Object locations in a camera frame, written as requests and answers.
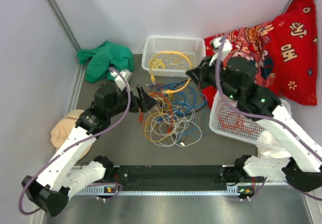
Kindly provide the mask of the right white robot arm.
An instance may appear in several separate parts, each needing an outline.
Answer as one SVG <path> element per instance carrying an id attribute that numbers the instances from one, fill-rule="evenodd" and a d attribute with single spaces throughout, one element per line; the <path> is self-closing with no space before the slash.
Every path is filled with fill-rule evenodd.
<path id="1" fill-rule="evenodd" d="M 213 86 L 231 109 L 267 130 L 290 154 L 284 158 L 243 155 L 236 160 L 233 180 L 251 177 L 279 179 L 295 189 L 310 192 L 321 187 L 321 146 L 299 126 L 281 100 L 268 88 L 255 83 L 256 67 L 242 57 L 220 60 L 205 57 L 186 75 L 203 89 Z"/>

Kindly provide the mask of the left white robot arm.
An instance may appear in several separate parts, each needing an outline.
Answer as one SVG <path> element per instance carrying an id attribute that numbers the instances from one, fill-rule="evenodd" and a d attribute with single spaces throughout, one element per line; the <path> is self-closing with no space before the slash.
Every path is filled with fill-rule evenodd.
<path id="1" fill-rule="evenodd" d="M 80 115 L 59 151 L 35 176 L 23 179 L 21 196 L 27 196 L 39 209 L 54 217 L 62 213 L 70 199 L 82 189 L 99 180 L 111 181 L 113 164 L 106 157 L 95 158 L 73 174 L 70 170 L 100 135 L 117 126 L 111 124 L 112 117 L 126 116 L 128 112 L 146 113 L 157 104 L 143 87 L 136 89 L 138 96 L 129 86 L 118 90 L 111 85 L 100 85 L 91 106 Z"/>

